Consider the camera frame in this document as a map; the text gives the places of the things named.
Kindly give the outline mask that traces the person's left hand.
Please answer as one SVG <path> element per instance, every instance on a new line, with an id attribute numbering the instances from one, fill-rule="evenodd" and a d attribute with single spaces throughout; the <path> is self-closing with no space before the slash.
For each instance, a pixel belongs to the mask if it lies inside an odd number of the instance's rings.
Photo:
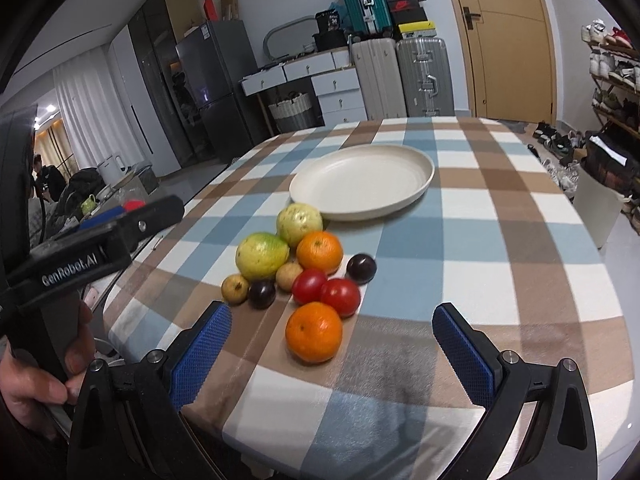
<path id="1" fill-rule="evenodd" d="M 1 360 L 1 395 L 11 415 L 25 428 L 39 432 L 49 440 L 56 436 L 54 423 L 44 414 L 41 404 L 75 404 L 96 343 L 89 328 L 91 309 L 80 304 L 78 336 L 66 350 L 65 366 L 72 374 L 66 382 L 17 359 L 6 345 Z"/>

